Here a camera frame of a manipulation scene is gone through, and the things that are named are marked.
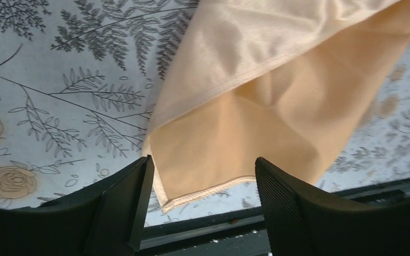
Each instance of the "fabric fold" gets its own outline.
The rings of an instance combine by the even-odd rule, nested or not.
[[[260,156],[315,183],[409,41],[408,0],[202,1],[143,149],[163,211],[255,181]]]

